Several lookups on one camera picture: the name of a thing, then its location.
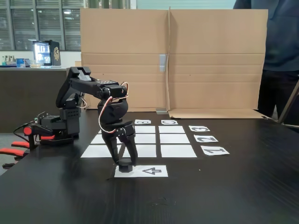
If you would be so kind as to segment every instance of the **black pants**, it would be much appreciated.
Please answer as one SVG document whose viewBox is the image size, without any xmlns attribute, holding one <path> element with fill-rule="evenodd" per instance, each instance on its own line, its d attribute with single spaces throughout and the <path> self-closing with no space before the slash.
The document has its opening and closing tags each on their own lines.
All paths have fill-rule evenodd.
<svg viewBox="0 0 299 224">
<path fill-rule="evenodd" d="M 258 112 L 272 117 L 274 107 L 277 108 L 278 117 L 288 102 L 295 85 L 298 82 L 299 71 L 263 71 L 260 94 L 258 99 Z M 290 109 L 285 124 L 299 125 L 299 98 Z"/>
</svg>

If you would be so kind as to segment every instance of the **number 2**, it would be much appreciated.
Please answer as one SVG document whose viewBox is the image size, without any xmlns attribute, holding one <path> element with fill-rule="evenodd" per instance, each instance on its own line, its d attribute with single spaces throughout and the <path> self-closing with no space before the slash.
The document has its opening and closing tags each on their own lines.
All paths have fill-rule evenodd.
<svg viewBox="0 0 299 224">
<path fill-rule="evenodd" d="M 194 137 L 197 142 L 218 142 L 214 136 L 194 135 Z"/>
</svg>

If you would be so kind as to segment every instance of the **wire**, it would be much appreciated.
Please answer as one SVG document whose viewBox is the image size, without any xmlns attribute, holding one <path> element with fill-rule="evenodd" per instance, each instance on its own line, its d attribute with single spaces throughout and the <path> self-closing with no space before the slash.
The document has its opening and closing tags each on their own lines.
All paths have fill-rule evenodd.
<svg viewBox="0 0 299 224">
<path fill-rule="evenodd" d="M 30 121 L 29 123 L 26 123 L 26 124 L 23 124 L 23 125 L 17 127 L 17 128 L 14 130 L 14 132 L 13 132 L 14 135 L 15 135 L 15 136 L 18 136 L 19 138 L 21 138 L 21 139 L 23 139 L 23 140 L 25 140 L 26 142 L 29 142 L 29 141 L 28 141 L 26 138 L 24 138 L 23 136 L 18 135 L 18 134 L 16 133 L 16 131 L 19 130 L 20 128 L 22 128 L 22 127 L 25 127 L 25 126 L 31 124 L 31 123 L 34 123 L 34 120 Z"/>
<path fill-rule="evenodd" d="M 86 108 L 87 107 L 87 102 L 84 100 L 84 98 L 82 97 L 82 100 L 83 100 L 83 106 L 77 106 L 78 108 Z"/>
<path fill-rule="evenodd" d="M 104 104 L 104 106 L 103 106 L 103 108 L 102 108 L 102 110 L 101 110 L 101 113 L 100 113 L 100 115 L 99 115 L 99 126 L 100 126 L 101 130 L 103 130 L 103 131 L 106 132 L 106 133 L 114 133 L 114 132 L 116 131 L 116 129 L 114 129 L 114 130 L 112 130 L 112 131 L 106 131 L 106 130 L 105 130 L 104 128 L 102 128 L 102 126 L 101 126 L 100 118 L 101 118 L 101 116 L 102 116 L 102 114 L 103 114 L 103 112 L 104 112 L 106 106 L 108 105 L 108 103 L 109 103 L 110 101 L 124 99 L 124 98 L 127 98 L 127 97 L 129 96 L 129 83 L 127 83 L 127 82 L 123 82 L 121 85 L 123 85 L 123 84 L 127 84 L 127 94 L 126 94 L 126 96 L 124 96 L 124 97 L 119 97 L 119 98 L 109 97 L 108 100 L 106 101 L 106 103 Z"/>
<path fill-rule="evenodd" d="M 81 93 L 80 96 L 82 97 L 82 100 L 83 100 L 83 106 L 77 106 L 77 107 L 78 107 L 78 108 L 82 108 L 82 109 L 84 109 L 84 108 L 87 107 L 87 102 L 84 100 L 83 93 Z"/>
<path fill-rule="evenodd" d="M 101 118 L 101 116 L 102 116 L 102 113 L 104 112 L 104 109 L 106 108 L 106 106 L 108 105 L 108 103 L 112 100 L 113 98 L 112 97 L 109 97 L 108 98 L 108 100 L 106 101 L 106 103 L 104 104 L 104 106 L 103 106 L 103 108 L 102 108 L 102 110 L 101 110 L 101 113 L 100 113 L 100 115 L 99 115 L 99 126 L 100 126 L 100 128 L 104 131 L 104 132 L 107 132 L 107 133 L 114 133 L 115 131 L 116 131 L 116 129 L 114 129 L 113 131 L 106 131 L 104 128 L 102 128 L 102 126 L 101 126 L 101 122 L 100 122 L 100 118 Z"/>
</svg>

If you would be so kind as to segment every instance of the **cardboard panel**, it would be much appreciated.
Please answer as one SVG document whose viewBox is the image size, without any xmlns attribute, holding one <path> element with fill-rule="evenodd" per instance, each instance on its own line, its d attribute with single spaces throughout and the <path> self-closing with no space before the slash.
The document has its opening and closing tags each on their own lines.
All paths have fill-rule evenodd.
<svg viewBox="0 0 299 224">
<path fill-rule="evenodd" d="M 171 54 L 265 53 L 268 10 L 171 10 Z"/>
<path fill-rule="evenodd" d="M 171 118 L 197 119 L 262 119 L 263 115 L 251 109 L 173 109 Z"/>
<path fill-rule="evenodd" d="M 81 9 L 82 53 L 165 54 L 167 10 Z"/>
<path fill-rule="evenodd" d="M 260 74 L 173 74 L 169 82 L 180 83 L 260 83 Z"/>
<path fill-rule="evenodd" d="M 171 108 L 257 108 L 259 83 L 169 83 Z"/>
<path fill-rule="evenodd" d="M 176 74 L 261 74 L 262 65 L 174 65 L 170 77 Z"/>
<path fill-rule="evenodd" d="M 159 54 L 82 54 L 84 66 L 92 77 L 129 83 L 129 111 L 155 111 L 165 108 L 165 75 L 160 71 Z M 90 109 L 96 109 L 99 99 L 85 97 Z"/>
<path fill-rule="evenodd" d="M 165 107 L 164 83 L 132 83 L 129 84 L 129 97 L 127 98 L 129 111 L 156 111 L 156 108 Z M 97 109 L 99 99 L 90 96 L 89 109 Z"/>
<path fill-rule="evenodd" d="M 173 65 L 261 65 L 264 54 L 170 54 Z"/>
<path fill-rule="evenodd" d="M 158 65 L 91 65 L 87 62 L 84 66 L 89 67 L 92 73 L 153 74 L 160 72 Z"/>
<path fill-rule="evenodd" d="M 83 60 L 96 65 L 159 65 L 159 54 L 82 54 Z"/>
</svg>

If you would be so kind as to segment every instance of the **number card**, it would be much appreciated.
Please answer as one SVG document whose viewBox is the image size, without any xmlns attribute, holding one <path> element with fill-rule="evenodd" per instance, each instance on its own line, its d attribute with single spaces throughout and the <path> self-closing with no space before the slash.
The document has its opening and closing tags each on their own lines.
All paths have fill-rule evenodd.
<svg viewBox="0 0 299 224">
<path fill-rule="evenodd" d="M 218 142 L 214 136 L 194 135 L 197 142 Z"/>
<path fill-rule="evenodd" d="M 137 119 L 135 120 L 136 125 L 148 125 L 150 123 L 151 123 L 150 120 L 137 120 Z"/>
<path fill-rule="evenodd" d="M 161 120 L 162 125 L 178 125 L 176 120 Z"/>
<path fill-rule="evenodd" d="M 193 132 L 209 132 L 210 130 L 205 126 L 189 126 Z"/>
<path fill-rule="evenodd" d="M 228 151 L 226 151 L 222 147 L 218 146 L 200 146 L 202 151 L 204 151 L 204 154 L 206 155 L 225 155 L 229 154 Z"/>
</svg>

